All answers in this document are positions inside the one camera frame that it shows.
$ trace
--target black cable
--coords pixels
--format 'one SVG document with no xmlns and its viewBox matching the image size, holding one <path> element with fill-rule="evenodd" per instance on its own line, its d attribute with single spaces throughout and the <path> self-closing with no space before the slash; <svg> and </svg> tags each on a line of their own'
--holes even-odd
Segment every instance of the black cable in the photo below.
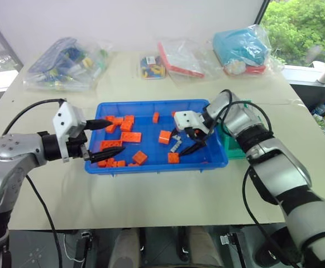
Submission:
<svg viewBox="0 0 325 268">
<path fill-rule="evenodd" d="M 246 198 L 246 182 L 247 182 L 247 177 L 249 172 L 252 170 L 252 167 L 249 166 L 249 168 L 247 169 L 245 176 L 243 177 L 243 183 L 242 183 L 242 197 L 243 197 L 243 203 L 245 204 L 246 210 L 248 212 L 248 214 L 250 215 L 250 217 L 252 218 L 252 220 L 254 221 L 254 223 L 257 225 L 258 229 L 261 231 L 261 233 L 264 235 L 264 237 L 267 239 L 267 241 L 273 246 L 273 248 L 278 252 L 278 254 L 280 256 L 282 256 L 283 258 L 285 258 L 290 265 L 292 265 L 292 267 L 294 268 L 300 268 L 296 263 L 292 262 L 289 260 L 289 258 L 284 254 L 283 250 L 279 247 L 279 245 L 269 236 L 269 234 L 264 230 L 264 228 L 262 227 L 262 225 L 258 222 L 258 220 L 256 219 L 256 217 L 253 215 L 253 213 L 251 212 L 251 209 L 248 205 L 247 202 L 247 198 Z"/>
<path fill-rule="evenodd" d="M 16 123 L 16 121 L 24 114 L 26 113 L 28 110 L 32 109 L 33 107 L 36 107 L 40 104 L 44 104 L 44 103 L 50 103 L 50 102 L 58 102 L 61 106 L 62 103 L 65 102 L 64 99 L 46 99 L 46 100 L 42 100 L 42 101 L 39 101 L 39 102 L 36 102 L 34 104 L 31 104 L 30 106 L 26 107 L 25 109 L 23 109 L 20 113 L 18 113 L 17 116 L 15 116 L 15 118 L 8 124 L 8 126 L 6 127 L 6 129 L 4 130 L 4 132 L 2 133 L 2 135 L 6 135 L 11 127 L 13 126 L 13 124 Z"/>
<path fill-rule="evenodd" d="M 46 100 L 42 100 L 42 101 L 36 102 L 36 103 L 34 103 L 34 104 L 26 107 L 24 110 L 22 110 L 20 113 L 18 113 L 18 115 L 8 124 L 8 126 L 6 127 L 6 129 L 4 130 L 4 132 L 2 133 L 2 135 L 6 135 L 10 131 L 11 127 L 16 123 L 16 121 L 24 113 L 26 113 L 28 110 L 32 109 L 35 106 L 38 106 L 38 105 L 41 105 L 41 104 L 44 104 L 44 103 L 50 103 L 50 102 L 58 102 L 59 105 L 61 106 L 61 104 L 64 103 L 65 100 L 64 99 L 46 99 Z M 52 233 L 53 233 L 53 237 L 55 239 L 57 254 L 58 254 L 58 266 L 59 266 L 59 268 L 62 268 L 63 267 L 62 266 L 62 251 L 61 251 L 61 247 L 60 247 L 60 242 L 58 240 L 57 231 L 56 231 L 55 225 L 53 224 L 53 220 L 51 218 L 50 212 L 47 209 L 46 203 L 44 202 L 44 200 L 42 199 L 41 195 L 37 191 L 37 189 L 36 189 L 33 181 L 31 180 L 31 178 L 28 175 L 26 175 L 26 179 L 27 179 L 28 183 L 30 183 L 30 185 L 32 187 L 32 190 L 34 190 L 37 198 L 41 202 L 41 204 L 42 204 L 42 206 L 44 208 L 44 211 L 46 213 L 47 219 L 49 220 L 49 223 L 50 223 L 50 226 L 51 226 L 51 229 L 52 229 Z"/>
<path fill-rule="evenodd" d="M 223 92 L 228 92 L 230 95 L 230 101 L 229 104 L 225 107 L 223 107 L 221 109 L 221 111 L 218 113 L 218 116 L 215 118 L 215 120 L 213 121 L 212 125 L 211 125 L 211 129 L 208 132 L 208 134 L 204 137 L 204 138 L 208 138 L 209 135 L 211 135 L 212 133 L 212 129 L 214 129 L 214 127 L 217 124 L 217 120 L 219 119 L 219 117 L 221 116 L 221 114 L 226 111 L 223 115 L 223 118 L 221 119 L 221 126 L 222 126 L 222 130 L 223 130 L 223 125 L 224 125 L 224 121 L 231 109 L 231 107 L 233 105 L 236 104 L 248 104 L 250 106 L 255 107 L 265 118 L 267 125 L 268 125 L 268 130 L 269 132 L 273 132 L 272 130 L 272 125 L 271 122 L 269 120 L 269 117 L 267 116 L 267 114 L 263 111 L 262 108 L 260 108 L 257 104 L 255 103 L 251 103 L 249 101 L 246 100 L 238 100 L 235 102 L 232 102 L 232 92 L 228 89 L 224 90 Z M 247 177 L 249 172 L 251 171 L 252 167 L 249 166 L 249 168 L 247 169 L 245 176 L 243 177 L 243 183 L 242 183 L 242 197 L 243 197 L 243 203 L 247 209 L 248 214 L 250 215 L 250 217 L 252 218 L 252 220 L 254 221 L 254 223 L 257 225 L 258 229 L 261 231 L 261 233 L 264 235 L 264 237 L 267 239 L 267 241 L 273 246 L 273 248 L 279 253 L 280 256 L 282 256 L 283 258 L 285 258 L 294 268 L 299 268 L 299 266 L 297 264 L 295 264 L 294 262 L 290 261 L 289 258 L 287 258 L 287 256 L 284 254 L 284 252 L 282 251 L 282 249 L 279 247 L 279 245 L 269 236 L 269 234 L 264 230 L 264 228 L 262 227 L 262 225 L 258 222 L 258 220 L 256 219 L 256 217 L 253 215 L 253 213 L 251 212 L 250 207 L 248 206 L 248 202 L 247 202 L 247 198 L 246 198 L 246 182 L 247 182 Z"/>
<path fill-rule="evenodd" d="M 267 114 L 263 111 L 263 109 L 260 108 L 257 104 L 252 103 L 252 102 L 249 102 L 249 101 L 247 101 L 247 100 L 237 100 L 237 101 L 235 101 L 235 102 L 232 102 L 232 92 L 231 92 L 229 89 L 225 89 L 225 90 L 223 90 L 222 92 L 228 92 L 228 93 L 229 93 L 229 95 L 230 95 L 230 101 L 229 101 L 229 104 L 226 105 L 226 106 L 224 106 L 224 107 L 223 107 L 223 108 L 218 112 L 217 116 L 215 117 L 215 119 L 214 119 L 213 122 L 212 122 L 212 125 L 211 125 L 210 128 L 209 128 L 209 131 L 208 131 L 207 135 L 203 137 L 202 141 L 206 141 L 206 140 L 211 136 L 211 134 L 212 134 L 212 132 L 213 132 L 213 129 L 214 129 L 215 126 L 217 125 L 217 122 L 218 122 L 218 120 L 219 120 L 221 114 L 222 114 L 224 111 L 226 111 L 226 112 L 224 113 L 222 119 L 221 119 L 221 126 L 224 125 L 224 121 L 225 121 L 225 119 L 226 119 L 226 117 L 227 117 L 227 115 L 228 115 L 228 113 L 229 113 L 231 107 L 232 107 L 233 105 L 236 105 L 236 104 L 248 104 L 248 105 L 250 105 L 250 106 L 255 107 L 255 108 L 256 108 L 256 109 L 257 109 L 257 110 L 258 110 L 258 111 L 263 115 L 263 117 L 265 118 L 265 120 L 266 120 L 266 122 L 267 122 L 267 124 L 268 124 L 268 130 L 269 130 L 269 132 L 273 132 L 273 131 L 272 131 L 272 125 L 271 125 L 271 123 L 270 123 L 269 117 L 268 117 Z M 231 136 L 228 132 L 226 132 L 226 131 L 223 129 L 223 127 L 222 127 L 222 131 L 223 131 L 225 134 Z"/>
<path fill-rule="evenodd" d="M 26 179 L 27 179 L 28 183 L 30 183 L 30 185 L 32 187 L 32 190 L 34 190 L 37 198 L 39 199 L 39 201 L 41 202 L 41 204 L 42 204 L 42 206 L 43 206 L 43 208 L 45 210 L 47 219 L 49 220 L 49 223 L 50 223 L 50 226 L 51 226 L 51 229 L 52 229 L 53 237 L 55 239 L 55 244 L 56 244 L 57 254 L 58 254 L 58 267 L 62 268 L 62 251 L 61 251 L 61 247 L 60 247 L 60 242 L 58 240 L 57 231 L 56 231 L 55 225 L 53 224 L 50 212 L 47 209 L 46 203 L 44 202 L 41 195 L 39 194 L 39 191 L 37 191 L 33 181 L 31 180 L 31 178 L 28 175 L 26 175 Z"/>
<path fill-rule="evenodd" d="M 260 113 L 263 115 L 263 117 L 265 118 L 265 121 L 267 121 L 267 125 L 268 125 L 268 131 L 269 132 L 273 132 L 272 131 L 272 124 L 270 123 L 269 117 L 267 116 L 267 114 L 263 111 L 263 109 L 261 107 L 259 107 L 257 104 L 249 102 L 247 100 L 237 100 L 235 102 L 230 103 L 228 106 L 232 106 L 235 104 L 248 104 L 250 106 L 253 106 L 254 108 L 256 108 L 258 111 L 260 111 Z M 224 115 L 224 118 L 221 121 L 221 124 L 224 123 L 224 119 L 226 118 L 226 114 Z"/>
</svg>

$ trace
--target blue plastic tray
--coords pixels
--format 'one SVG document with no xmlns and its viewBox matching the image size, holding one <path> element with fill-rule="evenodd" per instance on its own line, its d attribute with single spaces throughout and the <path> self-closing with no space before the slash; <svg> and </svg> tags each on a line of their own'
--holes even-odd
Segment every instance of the blue plastic tray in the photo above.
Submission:
<svg viewBox="0 0 325 268">
<path fill-rule="evenodd" d="M 205 170 L 222 168 L 228 164 L 228 158 L 224 151 L 223 145 L 219 140 L 217 131 L 211 135 L 207 141 L 207 146 L 194 152 L 191 155 L 182 156 L 179 164 L 168 164 L 168 152 L 174 146 L 176 141 L 170 140 L 168 145 L 158 142 L 160 130 L 172 131 L 174 119 L 171 115 L 173 111 L 201 112 L 203 107 L 209 102 L 205 99 L 188 99 L 188 100 L 162 100 L 151 102 L 110 102 L 101 103 L 97 108 L 96 119 L 105 116 L 123 117 L 134 115 L 135 122 L 132 132 L 141 132 L 142 138 L 140 143 L 123 142 L 125 150 L 116 155 L 116 161 L 125 160 L 127 164 L 132 163 L 133 155 L 141 150 L 148 159 L 141 166 L 125 167 L 98 167 L 97 163 L 91 164 L 90 161 L 85 163 L 85 170 L 91 174 L 120 174 L 120 173 L 141 173 L 141 172 L 160 172 L 160 171 L 178 171 L 178 170 Z M 159 122 L 154 124 L 152 116 L 154 112 L 159 112 Z M 93 131 L 90 138 L 89 149 L 92 152 L 99 151 L 99 145 L 102 140 L 119 140 L 121 130 L 116 128 L 114 133 L 106 133 L 105 130 Z M 180 152 L 184 148 L 192 145 L 194 142 L 181 133 L 183 143 L 177 150 Z"/>
</svg>

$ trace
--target white wall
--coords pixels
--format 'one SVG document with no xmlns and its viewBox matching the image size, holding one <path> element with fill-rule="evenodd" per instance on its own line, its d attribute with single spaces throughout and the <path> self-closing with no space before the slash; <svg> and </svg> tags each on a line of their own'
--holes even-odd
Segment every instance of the white wall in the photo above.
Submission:
<svg viewBox="0 0 325 268">
<path fill-rule="evenodd" d="M 253 24 L 262 0 L 0 0 L 0 30 L 23 63 L 63 36 L 154 50 L 158 37 L 205 42 Z"/>
</svg>

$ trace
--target plastic bag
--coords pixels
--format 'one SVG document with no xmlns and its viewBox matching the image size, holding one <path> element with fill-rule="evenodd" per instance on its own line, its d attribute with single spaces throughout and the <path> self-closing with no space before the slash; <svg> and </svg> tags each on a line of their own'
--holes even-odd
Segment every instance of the plastic bag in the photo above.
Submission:
<svg viewBox="0 0 325 268">
<path fill-rule="evenodd" d="M 95 42 L 65 37 L 57 40 L 28 70 L 26 89 L 86 91 L 106 70 L 108 52 Z"/>
<path fill-rule="evenodd" d="M 228 75 L 261 75 L 284 67 L 271 57 L 267 33 L 260 25 L 216 33 L 213 50 Z"/>
<path fill-rule="evenodd" d="M 162 79 L 166 76 L 165 66 L 157 52 L 140 55 L 137 70 L 142 79 Z"/>
<path fill-rule="evenodd" d="M 167 71 L 176 82 L 221 77 L 222 68 L 212 51 L 192 40 L 161 40 L 157 48 Z"/>
</svg>

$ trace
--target plastic bottle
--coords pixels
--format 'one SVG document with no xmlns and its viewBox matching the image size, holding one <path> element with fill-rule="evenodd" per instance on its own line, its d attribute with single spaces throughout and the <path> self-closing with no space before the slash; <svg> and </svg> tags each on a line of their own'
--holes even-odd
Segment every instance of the plastic bottle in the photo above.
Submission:
<svg viewBox="0 0 325 268">
<path fill-rule="evenodd" d="M 318 106 L 316 106 L 315 109 L 313 109 L 311 111 L 312 114 L 318 114 L 318 115 L 323 115 L 323 113 L 325 113 L 325 102 L 319 104 Z"/>
</svg>

